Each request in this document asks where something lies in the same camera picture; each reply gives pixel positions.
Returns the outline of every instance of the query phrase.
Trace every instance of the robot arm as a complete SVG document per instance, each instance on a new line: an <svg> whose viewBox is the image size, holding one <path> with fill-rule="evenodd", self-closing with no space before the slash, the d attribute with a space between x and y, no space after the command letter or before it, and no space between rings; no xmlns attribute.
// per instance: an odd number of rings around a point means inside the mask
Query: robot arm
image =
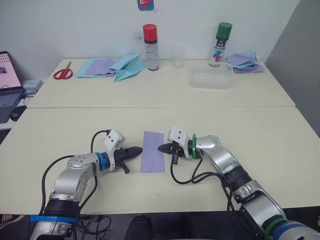
<svg viewBox="0 0 320 240"><path fill-rule="evenodd" d="M123 149L124 141L125 137L120 132L107 130L105 152L76 155L69 159L66 169L55 182L43 214L30 218L31 222L36 222L30 240L70 237L88 180L100 176L104 171L113 171L116 167L129 173L124 161L142 152L142 148L136 146Z"/></svg>
<svg viewBox="0 0 320 240"><path fill-rule="evenodd" d="M178 156L199 159L208 156L215 170L222 174L225 187L231 187L233 198L241 204L243 214L252 231L257 235L273 237L274 240L313 240L319 233L294 221L288 221L277 202L252 179L230 151L224 148L218 137L208 135L191 139L181 128L172 127L168 140L171 143L160 146L164 153L172 154L172 161L178 164Z"/></svg>

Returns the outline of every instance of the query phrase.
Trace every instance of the green ring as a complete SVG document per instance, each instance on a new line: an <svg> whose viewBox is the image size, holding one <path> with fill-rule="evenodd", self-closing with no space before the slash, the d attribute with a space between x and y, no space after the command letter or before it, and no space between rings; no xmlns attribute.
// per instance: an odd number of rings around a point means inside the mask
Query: green ring
<svg viewBox="0 0 320 240"><path fill-rule="evenodd" d="M192 137L192 157L193 157L193 159L197 159L196 140L197 140L197 137L196 137L196 134L194 133L193 137Z"/></svg>
<svg viewBox="0 0 320 240"><path fill-rule="evenodd" d="M287 222L288 220L281 217L281 218L277 218L276 220L274 220L273 222L271 222L269 224L269 226L266 228L265 232L264 232L264 240L269 240L269 232L271 231L271 229L277 225L278 223L281 223L281 222Z"/></svg>

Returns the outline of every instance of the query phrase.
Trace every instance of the shoe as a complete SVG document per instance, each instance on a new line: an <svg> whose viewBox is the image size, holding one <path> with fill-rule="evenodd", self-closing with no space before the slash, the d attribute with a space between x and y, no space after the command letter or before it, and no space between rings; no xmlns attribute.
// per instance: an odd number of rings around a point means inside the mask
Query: shoe
<svg viewBox="0 0 320 240"><path fill-rule="evenodd" d="M25 215L10 215L10 214L0 214L0 230L3 229L8 224L18 222L23 219Z"/></svg>

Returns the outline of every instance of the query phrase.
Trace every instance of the scissors handle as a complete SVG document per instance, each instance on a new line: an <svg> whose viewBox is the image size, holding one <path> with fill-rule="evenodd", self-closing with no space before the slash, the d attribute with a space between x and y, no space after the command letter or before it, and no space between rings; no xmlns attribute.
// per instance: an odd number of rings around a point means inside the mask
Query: scissors handle
<svg viewBox="0 0 320 240"><path fill-rule="evenodd" d="M69 79L73 76L74 72L70 69L61 69L60 71L57 71L54 75L53 78L56 80L60 80L60 79Z"/></svg>

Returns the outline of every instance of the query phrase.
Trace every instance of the laptop screen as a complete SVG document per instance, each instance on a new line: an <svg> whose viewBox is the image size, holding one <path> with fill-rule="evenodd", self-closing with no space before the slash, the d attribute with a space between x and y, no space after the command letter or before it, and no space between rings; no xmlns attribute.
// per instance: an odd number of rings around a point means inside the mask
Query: laptop screen
<svg viewBox="0 0 320 240"><path fill-rule="evenodd" d="M6 51L0 52L0 88L21 87L14 67Z"/></svg>

